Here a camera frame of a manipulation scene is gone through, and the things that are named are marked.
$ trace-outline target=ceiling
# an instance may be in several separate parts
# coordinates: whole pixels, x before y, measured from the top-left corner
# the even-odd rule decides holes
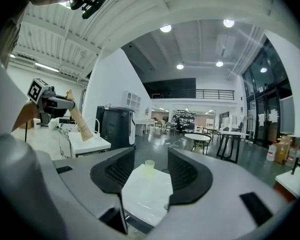
[[[235,22],[225,27],[223,20],[192,20],[172,25],[164,33],[157,29],[122,49],[142,82],[181,78],[227,78],[242,57],[246,45],[255,42],[251,24]],[[223,61],[223,67],[216,62]],[[184,69],[176,68],[183,64]]]
[[[300,33],[295,31],[298,24],[282,8],[280,0],[107,0],[97,13],[84,20],[80,10],[72,11],[60,4],[29,4],[13,53],[17,59],[19,55],[25,56],[59,69],[61,76],[86,83],[97,58],[101,61],[134,40],[133,46],[149,62],[147,67],[152,66],[154,72],[163,73],[166,79],[171,79],[172,74],[183,78],[190,70],[200,73],[202,68],[207,76],[213,72],[224,77],[226,67],[216,69],[212,64],[220,53],[218,35],[220,40],[224,39],[222,34],[231,36],[228,42],[233,47],[228,47],[225,58],[230,68],[247,41],[242,33],[249,35],[254,26],[300,46]],[[224,29],[220,20],[226,18],[234,19],[236,28]],[[172,32],[162,35],[157,30],[169,24]],[[257,29],[244,48],[246,56],[253,50],[253,40],[258,40]],[[242,60],[238,60],[235,73],[245,66]],[[185,63],[187,71],[176,71],[175,65],[180,62]],[[157,78],[143,68],[138,72],[143,81]]]

